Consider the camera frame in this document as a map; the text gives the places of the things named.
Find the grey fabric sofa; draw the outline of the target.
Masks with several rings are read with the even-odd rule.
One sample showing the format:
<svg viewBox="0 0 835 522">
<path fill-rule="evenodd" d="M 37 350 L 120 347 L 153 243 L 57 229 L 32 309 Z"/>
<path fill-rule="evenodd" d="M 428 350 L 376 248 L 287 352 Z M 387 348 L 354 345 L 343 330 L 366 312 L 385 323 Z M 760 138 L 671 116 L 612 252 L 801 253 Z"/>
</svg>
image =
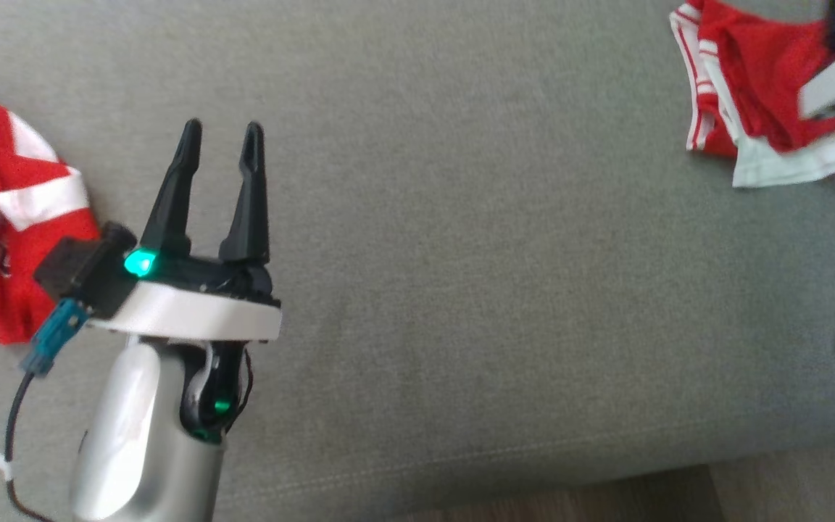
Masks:
<svg viewBox="0 0 835 522">
<path fill-rule="evenodd" d="M 281 336 L 215 522 L 381 520 L 835 442 L 835 183 L 686 151 L 684 0 L 0 0 L 0 104 L 141 233 L 265 129 Z"/>
</svg>

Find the red basketball jersey with number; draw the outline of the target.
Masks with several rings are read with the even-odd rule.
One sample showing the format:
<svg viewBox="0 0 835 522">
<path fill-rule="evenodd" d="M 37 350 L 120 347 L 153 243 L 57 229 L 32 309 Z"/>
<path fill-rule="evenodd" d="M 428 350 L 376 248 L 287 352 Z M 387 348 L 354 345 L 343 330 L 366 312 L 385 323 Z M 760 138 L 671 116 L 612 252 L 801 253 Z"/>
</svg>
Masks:
<svg viewBox="0 0 835 522">
<path fill-rule="evenodd" d="M 824 20 L 763 19 L 725 0 L 684 0 L 668 19 L 691 90 L 687 151 L 732 161 L 736 189 L 835 175 L 835 116 L 798 110 L 799 90 L 831 59 Z"/>
</svg>

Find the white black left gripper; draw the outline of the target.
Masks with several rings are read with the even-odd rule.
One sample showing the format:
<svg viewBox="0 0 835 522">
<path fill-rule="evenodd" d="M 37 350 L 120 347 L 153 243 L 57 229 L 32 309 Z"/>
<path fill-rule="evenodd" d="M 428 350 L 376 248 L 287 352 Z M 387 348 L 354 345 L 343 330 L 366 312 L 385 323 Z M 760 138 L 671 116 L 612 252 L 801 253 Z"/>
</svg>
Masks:
<svg viewBox="0 0 835 522">
<path fill-rule="evenodd" d="M 190 191 L 199 169 L 202 123 L 192 118 L 183 126 L 171 165 L 158 191 L 140 244 L 127 255 L 123 267 L 135 277 L 135 287 L 110 318 L 89 318 L 92 327 L 130 335 L 190 341 L 274 341 L 281 333 L 280 307 L 192 291 L 158 280 L 165 259 L 188 257 L 191 241 L 186 234 Z M 221 242 L 222 261 L 270 260 L 264 128 L 251 121 L 246 126 L 241 158 L 241 191 L 232 224 Z"/>
</svg>

